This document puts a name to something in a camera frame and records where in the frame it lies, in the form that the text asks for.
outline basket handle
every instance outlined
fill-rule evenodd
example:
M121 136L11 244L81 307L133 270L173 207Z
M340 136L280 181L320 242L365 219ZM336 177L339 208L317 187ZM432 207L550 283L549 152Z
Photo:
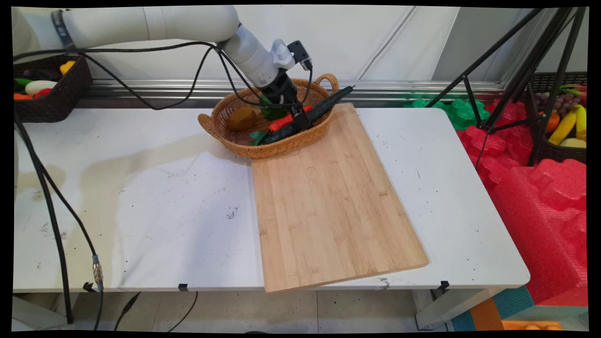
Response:
M211 121L211 116L209 116L207 114L200 114L198 116L198 122L203 127L203 129L205 131L207 131L207 133L209 133L212 137L216 138L219 141L222 140L221 135L219 135L215 131L215 128L213 128L213 122Z
M318 77L317 80L315 80L315 83L319 85L319 83L321 83L323 79L328 80L330 84L332 84L332 94L335 94L338 91L338 79L336 78L336 76L334 76L334 74L329 73L324 74Z

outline yellow pepper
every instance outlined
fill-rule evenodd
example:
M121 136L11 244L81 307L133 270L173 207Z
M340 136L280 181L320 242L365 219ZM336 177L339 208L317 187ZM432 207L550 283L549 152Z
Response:
M65 73L67 73L69 71L69 69L71 69L71 67L73 67L74 64L75 64L75 61L67 61L67 63L65 63L61 66L61 73L63 75L65 75Z
M576 110L576 137L587 140L587 110L581 105L574 105Z
M576 111L578 110L577 106L579 105L575 105L574 108L572 108L572 110L567 113L567 115L559 123L557 128L555 128L555 131L553 131L553 134L551 137L549 137L550 143L558 146L559 143L566 139L570 131L572 131L572 128L574 128L574 125L576 124Z

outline black cable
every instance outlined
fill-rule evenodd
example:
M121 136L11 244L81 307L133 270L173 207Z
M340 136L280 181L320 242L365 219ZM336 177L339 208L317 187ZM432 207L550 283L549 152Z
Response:
M58 196L58 198L61 199L61 201L63 202L63 204L67 207L67 209L69 210L69 212L71 212L71 215L73 215L73 217L75 218L75 220L79 224L79 228L84 233L85 240L88 242L88 246L90 246L90 250L92 251L92 256L95 256L96 255L96 250L94 249L94 244L92 244L92 240L90 239L90 236L88 235L88 232L85 230L83 222L79 219L79 217L75 213L75 210L73 210L73 208L71 207L71 205L67 202L67 200L65 199L65 197L63 196L63 194L61 193L61 191L58 189L58 187L56 186L56 184L54 184L54 181L52 180L52 178L48 174L48 171L46 171L46 168L42 165L41 169L42 169L42 172L44 173L44 176L46 176L46 180L48 180L48 182L50 183L50 186L52 187L52 189L54 190L54 192L56 193L56 195Z
M94 323L94 331L98 330L98 324L100 324L100 315L102 315L102 303L105 299L104 291L100 290L100 306L98 307L98 314L96 314L96 323Z
M192 93L194 92L194 87L196 87L196 82L198 80L198 75L200 74L200 70L203 68L203 64L204 64L204 60L207 58L207 55L209 54L209 52L214 49L215 47L210 45L209 49L204 53L203 59L202 61L200 61L200 64L198 65L198 69L196 71L196 75L194 76L194 82L192 83L192 87L190 88L190 91L188 92L188 95L186 95L186 97L184 97L181 101L173 103L171 105L167 105L164 107L160 107L157 108L153 105L151 105L150 103L148 103L146 100L144 100L138 93L136 93L133 89L129 88L128 85L126 85L123 81L121 81L121 79L119 79L115 74L113 74L110 70L108 70L105 66L103 66L102 64L100 64L98 61L96 61L94 58L92 58L91 56L87 55L86 53L81 53L81 55L83 55L86 59L92 61L93 63L95 63L97 66L99 66L102 70L104 70L108 75L110 75L112 78L114 78L117 82L119 82L119 84L121 84L123 86L123 88L127 89L132 95L134 95L135 97L138 98L138 100L140 100L143 104L147 105L149 108L153 109L153 110L163 110L163 109L167 109L167 108L171 108L173 106L177 106L180 103L184 102L185 100L188 100L190 98L190 96L192 95Z
M484 137L484 142L482 143L482 150L480 150L480 155L478 155L478 159L476 160L476 173L478 172L478 164L480 163L480 158L482 157L482 153L484 152L484 147L486 146L486 139L488 138L489 132L486 132L486 136Z
M38 180L40 180L40 185L42 191L44 192L44 198L46 199L46 206L48 207L48 214L50 215L50 223L52 224L52 232L54 232L54 240L56 241L56 249L58 250L58 258L61 265L61 278L63 280L63 295L65 298L65 312L67 315L67 323L73 323L73 312L71 310L71 296L69 293L69 276L67 275L67 261L65 260L65 251L63 249L63 241L61 240L61 232L58 229L58 222L56 221L56 214L54 212L54 205L52 204L52 197L50 196L50 190L48 189L48 185L46 184L46 180L44 179L43 174L43 165L40 162L39 158L35 154L35 150L25 127L23 127L23 123L19 118L19 115L16 111L14 113L14 123L17 125L19 133L21 134L21 138L23 142L25 142L25 146L27 146L27 151L29 151L29 156L31 157L31 161L34 164L35 173L38 176Z
M180 43L180 44L177 44L177 45L164 46L164 47L153 47L153 48L136 48L136 49L125 49L125 48L86 48L86 49L78 49L77 51L79 53L142 53L142 52L167 51L169 49L175 49L175 48L181 48L181 47L193 46L193 45L204 45L204 46L215 47L214 45L211 45L208 42L191 41L191 42L186 42L186 43ZM19 55L13 56L13 62L18 61L19 59L22 59L22 58L25 58L25 57L32 57L32 56L35 56L35 55L42 55L42 54L55 54L55 53L62 53L62 54L64 54L65 50L64 49L47 49L45 51L35 51L35 52L21 53Z
M168 106L165 106L165 107L162 107L162 108L156 108L156 107L152 106L151 104L149 104L146 100L144 100L140 95L138 95L135 91L133 91L131 88L129 88L129 86L127 86L123 81L121 81L116 75L114 75L105 66L101 65L98 61L96 61L91 56L89 56L89 55L86 54L86 53L140 53L140 52L157 52L157 51L167 51L169 49L182 48L182 47L192 46L192 45L204 45L204 46L208 46L209 47L209 49L205 53L205 56L203 57L203 60L201 61L201 64L198 67L197 75L194 78L194 83L192 84L192 88L190 89L190 92L188 93L188 95L184 99L182 99L181 101L179 101L177 103L174 103L172 105L168 105ZM238 76L240 77L240 79L250 89L250 91L257 97L257 99L259 100L259 102L263 101L261 99L261 97L257 94L257 92L254 89L252 89L252 86L246 81L246 79L244 78L244 76L242 76L242 74L240 73L240 71L238 70L238 68L236 67L236 65L234 65L234 63L230 60L230 58L228 58L227 55L225 55L216 46L214 46L214 45L212 45L210 43L207 43L207 42L203 42L203 41L191 41L191 42L180 43L180 44L172 45L172 46L155 47L155 48L139 48L139 49L99 48L99 49L78 49L77 51L82 56L84 56L88 60L90 60L93 63L95 63L97 66L99 66L102 70L104 70L108 75L110 75L112 78L114 78L117 82L119 82L119 84L121 84L125 89L127 89L132 95L134 95L137 99L139 99L143 104L145 104L146 106L148 106L149 108L151 108L153 110L162 110L162 109L167 109L167 108L179 105L180 103L182 103L185 100L188 100L190 98L190 96L194 92L194 86L196 85L196 81L198 79L198 74L200 73L200 69L203 66L204 60L205 60L206 56L208 55L208 53L212 49L215 49L218 52L219 57L221 59L221 63L224 66L225 73L227 74L228 80L230 82L230 85L231 85L234 93L238 97L238 99L240 99L242 102L245 102L248 105L253 105L253 106L267 106L267 107L272 107L272 108L285 108L285 107L291 107L291 106L295 106L296 105L295 103L285 103L285 104L263 103L263 104L260 104L260 103L254 103L254 102L250 102L250 101L247 101L245 99L242 99L241 96L240 96L240 94L236 90L236 87L234 86L234 82L233 82L233 80L232 80L232 78L230 76L230 72L229 72L227 66L225 65L223 57L225 57L225 59L229 62L229 64L231 64L231 66L234 68L234 70L236 71L236 73L238 74ZM19 60L21 58L24 58L24 57L30 57L30 56L41 55L41 54L54 54L54 53L61 53L61 52L64 52L64 50L62 50L62 49L49 49L49 50L45 50L45 51L35 51L35 52L22 53L22 54L14 56L13 57L13 62L15 62L15 61L17 61L17 60ZM313 78L313 67L312 67L312 65L310 63L308 65L308 68L309 68L309 71L310 71L309 72L309 83L307 85L307 91L305 92L305 97L303 98L303 100L300 103L301 105L304 104L305 101L307 100L307 98L309 96L309 91L311 89L311 81L312 81L312 78Z
M190 314L190 311L192 311L192 309L194 309L194 305L196 304L196 300L198 299L198 291L196 291L196 297L194 297L194 303L192 303L192 306L190 306L190 310L188 310L188 312L186 313L186 315L174 326L172 327L169 331L167 332L171 332L173 331L173 329L175 329L178 325L180 325L181 322L184 321L184 319L186 319L186 317Z
M136 303L136 300L138 300L138 297L140 296L141 293L142 293L141 291L136 293L136 295L133 296L132 299L130 299L129 302L127 302L127 304L125 304L125 306L123 307L123 310L121 310L121 314L119 315L119 319L117 319L117 323L115 324L115 328L113 329L113 331L117 330L117 328L119 327L119 323L123 319L123 316L125 316L125 314L132 308L134 303Z
M284 108L284 107L291 107L291 106L295 106L295 103L285 103L285 104L276 104L276 103L272 103L272 104L260 104L260 103L254 103L254 102L250 102L247 101L245 99L242 99L242 97L240 96L240 94L238 93L238 91L236 90L235 86L234 86L234 82L231 79L230 76L230 72L228 71L228 68L224 62L223 57L225 57L225 59L230 63L230 65L232 66L232 68L236 71L236 73L238 74L238 76L242 79L242 81L244 81L244 84L251 90L251 92L259 99L259 102L261 102L261 97L257 94L256 91L254 91L252 89L252 87L248 84L248 82L246 82L246 80L244 80L244 76L242 76L242 74L240 74L240 71L238 70L238 68L236 67L236 65L234 65L234 63L230 60L230 58L227 57L227 55L225 55L222 51L218 51L219 53L219 58L221 59L221 63L224 65L224 69L225 69L225 74L227 75L228 80L230 81L231 84L231 88L232 90L234 90L234 93L236 94L236 96L238 97L239 100L241 100L242 102L248 104L248 105L253 105L253 106L269 106L269 107L273 107L273 108ZM305 92L305 97L302 99L301 101L301 105L305 103L305 101L307 100L307 97L309 96L309 91L311 89L311 81L313 79L313 67L309 67L309 84L307 85L307 91Z

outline cucumber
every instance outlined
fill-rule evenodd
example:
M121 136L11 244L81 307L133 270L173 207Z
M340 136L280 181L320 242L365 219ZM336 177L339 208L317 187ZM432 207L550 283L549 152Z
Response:
M336 94L330 95L325 100L321 101L318 105L313 107L313 109L309 110L307 112L307 118L309 118L309 121L317 121L328 111L332 110L336 103L338 103L344 96L347 96L348 94L350 94L351 91L353 91L353 87L348 86L345 89L340 90ZM301 128L296 123L294 123L294 121L292 121L291 123L278 129L276 132L265 135L265 137L259 142L259 145L261 146L263 144L270 144L279 140L283 140L284 138L290 137L294 134L298 134L300 131Z

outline table leg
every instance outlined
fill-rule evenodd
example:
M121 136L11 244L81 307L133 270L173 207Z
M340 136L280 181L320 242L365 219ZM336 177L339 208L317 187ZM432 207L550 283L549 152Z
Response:
M434 330L463 312L482 303L504 289L451 289L436 301L431 300L430 290L413 290L417 314L415 320L420 330Z

